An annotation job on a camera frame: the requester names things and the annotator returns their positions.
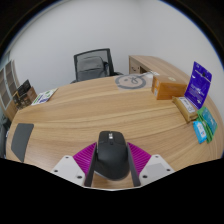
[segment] black mouse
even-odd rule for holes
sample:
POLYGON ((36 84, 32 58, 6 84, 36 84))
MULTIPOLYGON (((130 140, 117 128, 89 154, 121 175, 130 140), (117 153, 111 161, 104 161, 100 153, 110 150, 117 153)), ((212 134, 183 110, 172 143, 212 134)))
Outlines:
POLYGON ((95 173, 109 180, 121 180, 130 171, 124 136, 116 131, 99 135, 95 173))

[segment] white wall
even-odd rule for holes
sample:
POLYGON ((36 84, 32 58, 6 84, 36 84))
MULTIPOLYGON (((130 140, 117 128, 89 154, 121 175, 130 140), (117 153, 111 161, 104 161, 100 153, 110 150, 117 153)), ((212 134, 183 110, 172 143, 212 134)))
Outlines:
POLYGON ((39 17, 10 52, 22 83, 36 91, 75 79, 73 55, 110 48, 115 71, 128 73, 128 55, 152 55, 191 75, 197 61, 213 75, 209 95, 224 120, 224 72, 200 29, 157 0, 71 0, 39 17))
POLYGON ((114 70, 127 74, 128 55, 141 49, 139 24, 135 0, 68 1, 28 27, 10 57, 20 82, 29 78, 38 93, 73 81, 73 55, 88 50, 110 48, 114 70))

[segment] mouse pad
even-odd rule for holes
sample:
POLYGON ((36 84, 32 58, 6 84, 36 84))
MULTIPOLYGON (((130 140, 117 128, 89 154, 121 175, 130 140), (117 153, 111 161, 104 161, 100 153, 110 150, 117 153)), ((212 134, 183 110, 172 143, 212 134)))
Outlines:
POLYGON ((18 124, 12 139, 11 150, 17 158, 24 162, 26 147, 33 130, 34 124, 18 124))

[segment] document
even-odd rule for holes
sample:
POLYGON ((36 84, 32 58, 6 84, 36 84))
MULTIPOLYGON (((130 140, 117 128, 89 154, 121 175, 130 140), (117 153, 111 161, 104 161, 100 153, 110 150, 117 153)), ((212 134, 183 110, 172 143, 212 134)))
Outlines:
POLYGON ((55 91, 57 89, 58 88, 51 89, 51 90, 48 90, 46 92, 40 93, 37 96, 37 98, 33 101, 33 103, 31 104, 31 106, 47 102, 51 98, 51 96, 55 93, 55 91))

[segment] black chair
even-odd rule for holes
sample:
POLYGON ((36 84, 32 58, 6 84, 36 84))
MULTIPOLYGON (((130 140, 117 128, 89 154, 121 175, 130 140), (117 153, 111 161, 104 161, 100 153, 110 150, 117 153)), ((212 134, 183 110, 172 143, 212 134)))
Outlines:
POLYGON ((0 122, 0 158, 2 159, 6 158, 6 139, 10 126, 11 121, 3 115, 0 122))
POLYGON ((6 134, 7 130, 4 125, 0 128, 0 158, 6 158, 6 134))
POLYGON ((108 76, 123 75, 114 72, 109 48, 74 55, 76 80, 71 83, 108 76))

